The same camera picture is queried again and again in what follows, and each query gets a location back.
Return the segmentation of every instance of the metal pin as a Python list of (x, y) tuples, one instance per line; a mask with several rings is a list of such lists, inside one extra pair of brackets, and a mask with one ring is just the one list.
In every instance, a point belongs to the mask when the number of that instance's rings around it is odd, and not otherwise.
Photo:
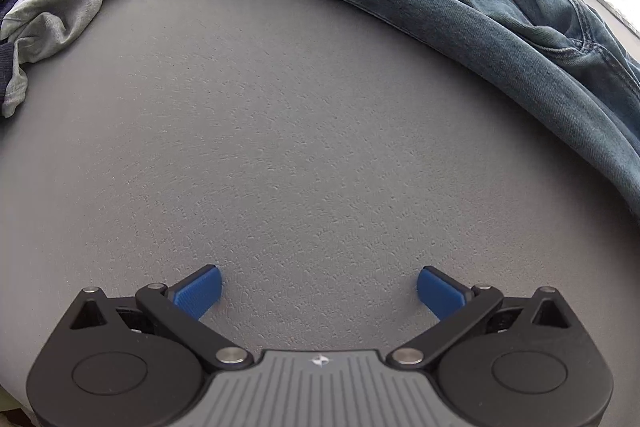
[(391, 358), (402, 365), (415, 365), (424, 360), (424, 354), (413, 347), (399, 347), (391, 354)]
[(222, 363), (241, 363), (244, 362), (249, 353), (238, 346), (229, 346), (219, 349), (216, 353), (216, 358)]

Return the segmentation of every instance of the gray cloth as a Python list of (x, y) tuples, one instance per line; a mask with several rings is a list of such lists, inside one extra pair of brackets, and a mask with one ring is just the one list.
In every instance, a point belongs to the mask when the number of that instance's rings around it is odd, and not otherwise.
[[(18, 0), (4, 0), (0, 6), (0, 21), (17, 2)], [(0, 107), (2, 107), (6, 86), (12, 76), (14, 76), (14, 45), (12, 42), (0, 42)]]
[(20, 64), (37, 62), (66, 48), (98, 13), (102, 0), (19, 0), (2, 20), (0, 39), (14, 43), (14, 74), (6, 87), (2, 115), (22, 103), (27, 75)]

